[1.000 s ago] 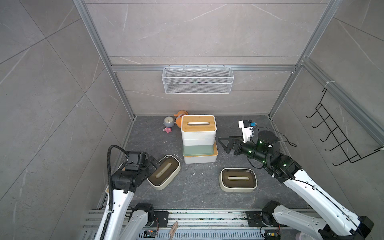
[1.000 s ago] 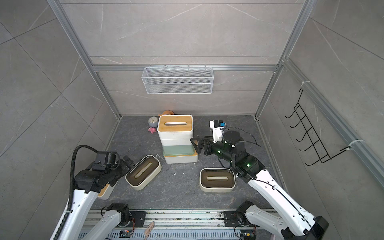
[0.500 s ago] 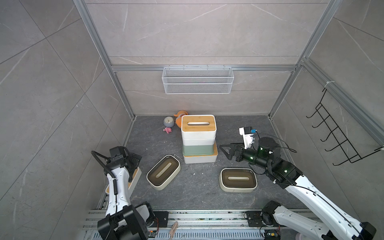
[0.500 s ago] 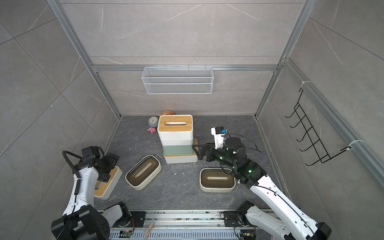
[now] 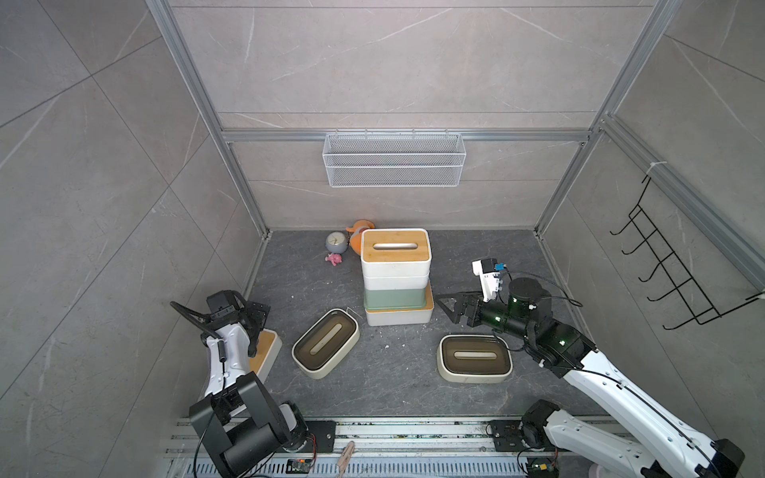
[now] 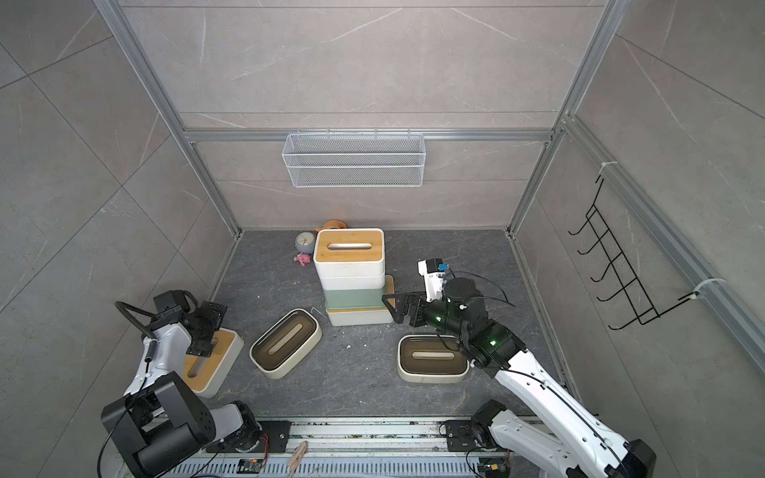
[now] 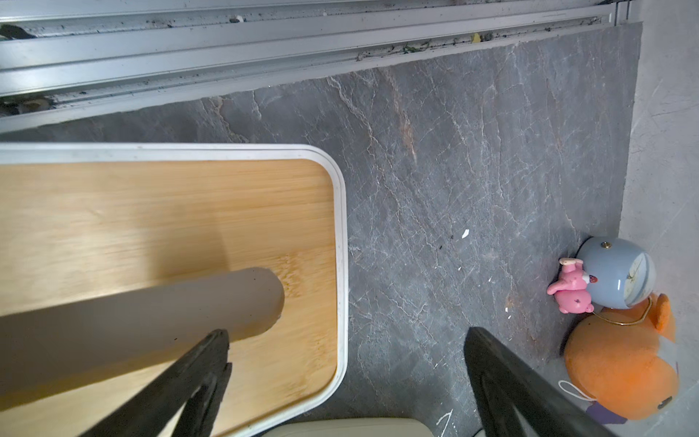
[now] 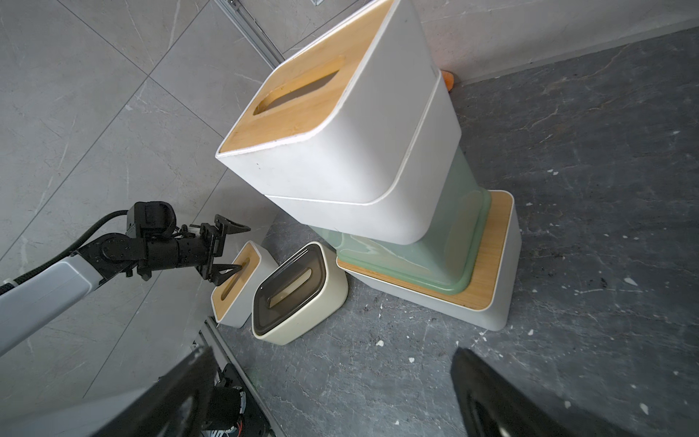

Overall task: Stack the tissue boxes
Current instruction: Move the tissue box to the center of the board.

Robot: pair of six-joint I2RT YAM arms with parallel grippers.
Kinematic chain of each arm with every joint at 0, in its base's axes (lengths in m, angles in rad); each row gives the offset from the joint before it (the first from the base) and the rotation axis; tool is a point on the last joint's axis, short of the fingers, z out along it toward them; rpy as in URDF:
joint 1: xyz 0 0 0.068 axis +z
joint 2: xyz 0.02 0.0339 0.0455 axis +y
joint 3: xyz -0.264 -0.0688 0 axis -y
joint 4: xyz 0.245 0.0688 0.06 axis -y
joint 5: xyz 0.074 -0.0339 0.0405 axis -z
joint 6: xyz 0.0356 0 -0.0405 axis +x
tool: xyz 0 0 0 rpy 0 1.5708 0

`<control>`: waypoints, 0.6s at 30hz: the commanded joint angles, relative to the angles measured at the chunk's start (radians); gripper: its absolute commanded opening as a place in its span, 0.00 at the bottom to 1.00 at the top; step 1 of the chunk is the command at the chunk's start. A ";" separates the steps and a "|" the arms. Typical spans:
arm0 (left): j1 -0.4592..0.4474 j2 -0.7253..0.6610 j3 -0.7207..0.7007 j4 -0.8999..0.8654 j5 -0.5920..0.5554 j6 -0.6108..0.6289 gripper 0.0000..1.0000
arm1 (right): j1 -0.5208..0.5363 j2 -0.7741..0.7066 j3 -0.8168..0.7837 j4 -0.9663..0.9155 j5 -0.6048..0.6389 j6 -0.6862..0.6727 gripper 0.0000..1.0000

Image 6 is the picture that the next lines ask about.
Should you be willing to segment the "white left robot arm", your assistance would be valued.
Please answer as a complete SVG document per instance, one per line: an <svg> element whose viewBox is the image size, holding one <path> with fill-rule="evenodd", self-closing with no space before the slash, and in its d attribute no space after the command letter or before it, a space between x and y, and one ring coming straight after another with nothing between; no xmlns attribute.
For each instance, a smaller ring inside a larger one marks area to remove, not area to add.
<svg viewBox="0 0 765 478"><path fill-rule="evenodd" d="M262 427L240 400L208 408L182 378L188 355L208 358L226 306L191 292L155 296L154 313L123 301L117 310L143 339L143 355L122 398L104 407L102 424L135 477L161 477L202 448L249 452Z"/></svg>

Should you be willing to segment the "white tissue box grey lid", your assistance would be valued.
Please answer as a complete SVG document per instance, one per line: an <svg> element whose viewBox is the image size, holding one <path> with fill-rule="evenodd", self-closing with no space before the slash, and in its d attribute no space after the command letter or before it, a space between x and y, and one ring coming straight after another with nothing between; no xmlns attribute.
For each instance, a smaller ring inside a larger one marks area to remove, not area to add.
<svg viewBox="0 0 765 478"><path fill-rule="evenodd" d="M325 291L380 290L386 286L386 274L376 276L321 276L320 282Z"/></svg>

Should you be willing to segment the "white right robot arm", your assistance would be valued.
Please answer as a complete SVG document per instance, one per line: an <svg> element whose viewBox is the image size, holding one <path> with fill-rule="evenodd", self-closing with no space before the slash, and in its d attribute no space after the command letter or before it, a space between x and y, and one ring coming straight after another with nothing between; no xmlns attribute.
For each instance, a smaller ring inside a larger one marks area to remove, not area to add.
<svg viewBox="0 0 765 478"><path fill-rule="evenodd" d="M392 319L454 338L472 366L520 398L548 428L541 431L490 400L472 416L481 446L520 454L550 477L653 476L657 454L643 440L613 431L575 400L510 328L489 316L488 298L473 280L430 274L424 282L424 292L384 295Z"/></svg>

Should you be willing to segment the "large bamboo lid tissue box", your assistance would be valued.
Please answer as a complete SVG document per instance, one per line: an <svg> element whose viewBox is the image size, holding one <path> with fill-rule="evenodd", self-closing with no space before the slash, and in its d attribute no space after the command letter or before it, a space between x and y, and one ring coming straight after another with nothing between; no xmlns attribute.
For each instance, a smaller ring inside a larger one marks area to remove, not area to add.
<svg viewBox="0 0 765 478"><path fill-rule="evenodd" d="M384 288L386 288L386 294L394 294L394 278L392 276L386 275ZM330 311L326 309L326 312L330 323L335 327L372 326L394 322L385 306L380 309L356 311Z"/></svg>

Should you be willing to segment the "bamboo lid box edge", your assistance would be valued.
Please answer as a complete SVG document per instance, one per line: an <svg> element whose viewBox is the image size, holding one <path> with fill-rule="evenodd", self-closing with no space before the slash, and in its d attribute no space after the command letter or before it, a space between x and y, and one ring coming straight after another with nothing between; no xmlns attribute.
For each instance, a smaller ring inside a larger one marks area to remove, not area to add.
<svg viewBox="0 0 765 478"><path fill-rule="evenodd" d="M219 392L244 347L237 332L220 329L213 335L213 349L209 357L186 355L182 378L200 398L213 398Z"/></svg>

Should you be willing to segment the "mint green tissue box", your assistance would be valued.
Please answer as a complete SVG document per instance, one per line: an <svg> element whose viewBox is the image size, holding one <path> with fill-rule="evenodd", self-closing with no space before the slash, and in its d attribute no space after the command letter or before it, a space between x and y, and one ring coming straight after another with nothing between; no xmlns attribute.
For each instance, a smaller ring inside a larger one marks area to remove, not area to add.
<svg viewBox="0 0 765 478"><path fill-rule="evenodd" d="M325 308L330 311L380 309L384 306L386 288L356 290L325 290Z"/></svg>

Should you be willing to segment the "white tissue box bamboo lid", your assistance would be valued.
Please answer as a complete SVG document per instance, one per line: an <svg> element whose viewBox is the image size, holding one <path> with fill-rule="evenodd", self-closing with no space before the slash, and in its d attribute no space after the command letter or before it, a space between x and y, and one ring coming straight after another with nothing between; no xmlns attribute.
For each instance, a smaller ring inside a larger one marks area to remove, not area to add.
<svg viewBox="0 0 765 478"><path fill-rule="evenodd" d="M384 231L380 228L320 231L313 261L321 278L380 276L386 270Z"/></svg>

